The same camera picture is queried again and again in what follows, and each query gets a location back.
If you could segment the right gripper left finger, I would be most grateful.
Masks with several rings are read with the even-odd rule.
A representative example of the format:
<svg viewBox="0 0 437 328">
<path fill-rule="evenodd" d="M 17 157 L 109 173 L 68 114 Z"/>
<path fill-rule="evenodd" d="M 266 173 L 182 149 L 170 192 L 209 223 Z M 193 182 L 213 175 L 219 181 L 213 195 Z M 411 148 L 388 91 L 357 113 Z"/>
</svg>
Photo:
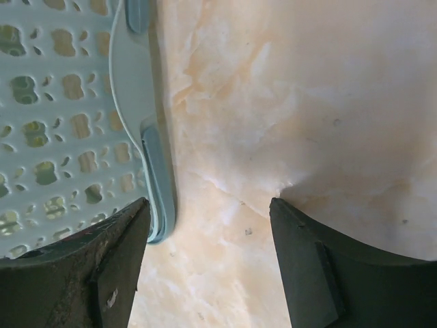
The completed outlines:
<svg viewBox="0 0 437 328">
<path fill-rule="evenodd" d="M 140 198 L 108 219 L 1 259 L 2 327 L 127 327 L 150 229 Z"/>
</svg>

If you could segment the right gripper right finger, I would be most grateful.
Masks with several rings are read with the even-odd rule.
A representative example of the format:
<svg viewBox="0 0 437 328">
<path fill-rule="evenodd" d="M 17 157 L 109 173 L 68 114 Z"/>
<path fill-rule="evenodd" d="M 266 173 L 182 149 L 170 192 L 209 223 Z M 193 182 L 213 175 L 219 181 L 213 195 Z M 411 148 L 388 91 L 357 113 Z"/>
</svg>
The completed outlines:
<svg viewBox="0 0 437 328">
<path fill-rule="evenodd" d="M 362 243 L 281 198 L 270 223 L 293 327 L 436 326 L 436 262 Z"/>
</svg>

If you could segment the teal perforated basket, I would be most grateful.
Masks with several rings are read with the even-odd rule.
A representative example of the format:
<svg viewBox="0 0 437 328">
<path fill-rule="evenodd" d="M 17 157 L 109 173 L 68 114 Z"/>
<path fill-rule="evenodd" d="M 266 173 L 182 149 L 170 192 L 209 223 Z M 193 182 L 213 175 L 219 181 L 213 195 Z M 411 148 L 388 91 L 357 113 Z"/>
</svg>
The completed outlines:
<svg viewBox="0 0 437 328">
<path fill-rule="evenodd" d="M 175 227 L 154 1 L 1 2 L 1 257 L 150 202 Z"/>
</svg>

